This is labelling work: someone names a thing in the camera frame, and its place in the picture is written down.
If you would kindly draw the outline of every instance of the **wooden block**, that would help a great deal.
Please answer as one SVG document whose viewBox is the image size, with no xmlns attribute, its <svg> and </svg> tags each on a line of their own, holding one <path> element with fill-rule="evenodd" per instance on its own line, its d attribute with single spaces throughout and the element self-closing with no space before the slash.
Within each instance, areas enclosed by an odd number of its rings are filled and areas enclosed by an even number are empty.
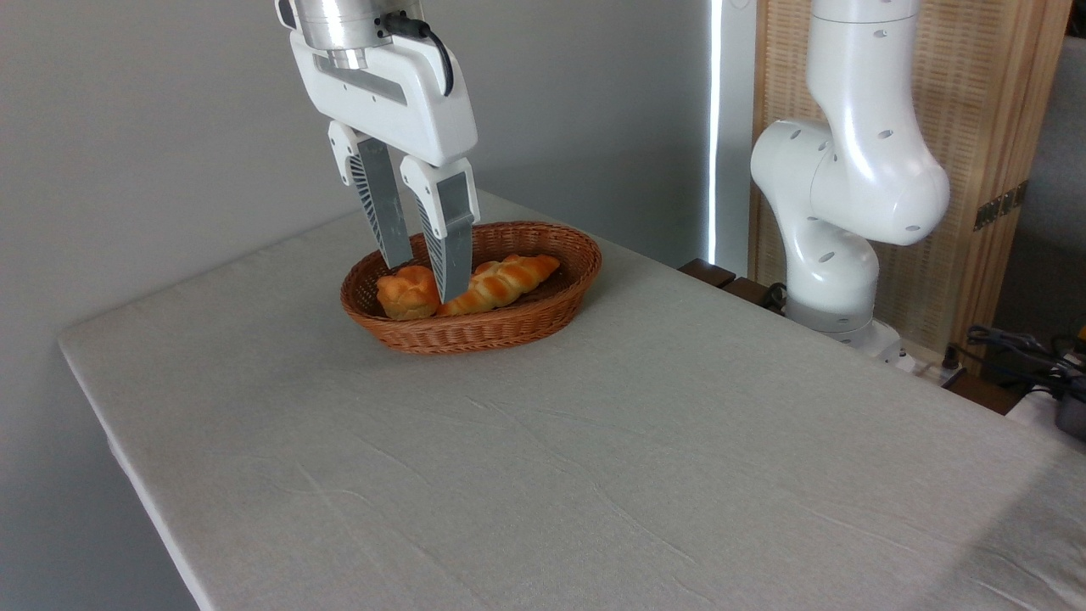
<svg viewBox="0 0 1086 611">
<path fill-rule="evenodd" d="M 1022 400 L 1020 394 L 1011 393 L 1006 389 L 1001 389 L 973 375 L 960 375 L 946 389 L 955 395 L 984 406 L 999 416 L 1007 416 Z"/>
<path fill-rule="evenodd" d="M 724 287 L 724 292 L 730 292 L 735 296 L 745 298 L 760 308 L 769 294 L 769 287 L 762 285 L 747 278 L 736 278 Z"/>
<path fill-rule="evenodd" d="M 711 283 L 717 288 L 722 288 L 724 284 L 735 279 L 734 272 L 729 271 L 723 267 L 718 267 L 702 258 L 695 258 L 690 263 L 686 263 L 682 267 L 679 267 L 679 270 L 687 276 Z"/>
</svg>

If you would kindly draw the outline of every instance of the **metal hinge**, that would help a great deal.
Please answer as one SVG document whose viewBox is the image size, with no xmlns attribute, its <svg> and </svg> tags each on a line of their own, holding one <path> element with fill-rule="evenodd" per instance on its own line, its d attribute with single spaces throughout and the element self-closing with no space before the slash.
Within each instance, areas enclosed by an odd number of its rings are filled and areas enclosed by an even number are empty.
<svg viewBox="0 0 1086 611">
<path fill-rule="evenodd" d="M 976 220 L 973 222 L 973 230 L 978 231 L 996 221 L 996 218 L 1006 216 L 1011 209 L 1022 205 L 1025 199 L 1025 188 L 1030 180 L 1022 180 L 1022 183 L 985 203 L 976 209 Z"/>
</svg>

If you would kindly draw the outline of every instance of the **light strip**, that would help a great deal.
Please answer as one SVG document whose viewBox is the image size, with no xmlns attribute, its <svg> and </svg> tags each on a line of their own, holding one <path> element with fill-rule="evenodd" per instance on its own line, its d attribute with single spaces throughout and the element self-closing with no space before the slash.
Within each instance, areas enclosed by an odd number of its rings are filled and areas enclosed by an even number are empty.
<svg viewBox="0 0 1086 611">
<path fill-rule="evenodd" d="M 724 0 L 711 0 L 709 14 L 709 151 L 708 151 L 708 206 L 707 247 L 705 259 L 717 263 L 717 153 L 720 148 L 720 60 L 722 53 L 721 27 Z"/>
</svg>

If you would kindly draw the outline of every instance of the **woven panel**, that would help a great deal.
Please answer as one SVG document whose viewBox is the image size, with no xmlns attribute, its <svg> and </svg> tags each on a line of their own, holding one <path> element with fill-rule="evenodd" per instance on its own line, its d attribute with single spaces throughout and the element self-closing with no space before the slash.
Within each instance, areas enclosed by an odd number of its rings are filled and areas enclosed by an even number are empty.
<svg viewBox="0 0 1086 611">
<path fill-rule="evenodd" d="M 1022 56 L 1028 41 L 1022 42 L 1020 48 L 1011 48 L 1006 41 L 1014 40 L 1012 35 L 1015 33 L 1022 37 L 1018 28 L 1032 27 L 1030 40 L 1035 43 L 1038 30 L 1044 29 L 1040 21 L 1023 20 L 1023 16 L 1043 13 L 1046 4 L 1065 5 L 1066 2 L 925 0 L 923 3 L 913 59 L 913 98 L 924 138 L 950 177 L 950 206 L 939 226 L 923 242 L 907 247 L 873 245 L 882 267 L 875 317 L 897 329 L 904 338 L 933 351 L 942 352 L 952 333 L 977 206 L 1002 192 L 999 189 L 1005 182 L 1013 186 L 1028 173 L 1028 164 L 1019 163 L 1011 171 L 1003 171 L 1002 179 L 990 179 L 993 158 L 989 152 L 1011 148 L 1018 135 L 1002 135 L 1003 141 L 993 141 L 994 137 L 1000 137 L 994 135 L 999 111 L 1013 111 L 1011 106 L 1015 104 L 1023 106 L 1013 98 L 1008 101 L 1006 81 L 1008 72 L 1016 69 L 1011 58 L 1015 52 Z M 1059 7 L 1049 9 L 1053 12 Z M 823 118 L 805 82 L 810 1 L 772 0 L 762 12 L 760 25 L 759 81 L 762 86 L 757 111 L 761 125 L 756 126 L 756 130 L 760 132 L 780 118 Z M 1044 71 L 1041 65 L 1035 85 L 1044 85 Z M 1044 91 L 1047 102 L 1047 89 Z M 1025 115 L 1024 123 L 1031 128 L 1033 123 L 1039 126 L 1044 105 L 1038 107 L 1034 103 L 1025 110 L 1032 114 Z M 1018 123 L 1022 109 L 1013 116 Z M 1016 154 L 1021 160 L 1022 152 L 1019 150 Z M 1008 165 L 1010 157 L 1000 161 L 997 154 L 995 163 Z M 760 193 L 756 199 L 752 221 L 756 232 L 752 275 L 762 283 L 783 281 L 784 252 L 780 230 Z M 1003 240 L 1009 245 L 1010 236 Z"/>
</svg>

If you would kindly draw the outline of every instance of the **braided bread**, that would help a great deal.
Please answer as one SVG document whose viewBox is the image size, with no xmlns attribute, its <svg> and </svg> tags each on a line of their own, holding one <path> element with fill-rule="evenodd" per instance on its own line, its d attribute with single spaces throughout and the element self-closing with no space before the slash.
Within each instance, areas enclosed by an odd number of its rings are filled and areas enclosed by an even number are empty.
<svg viewBox="0 0 1086 611">
<path fill-rule="evenodd" d="M 488 260 L 476 268 L 464 294 L 439 305 L 437 316 L 470 315 L 502 308 L 521 294 L 534 290 L 558 268 L 558 259 L 548 254 Z"/>
</svg>

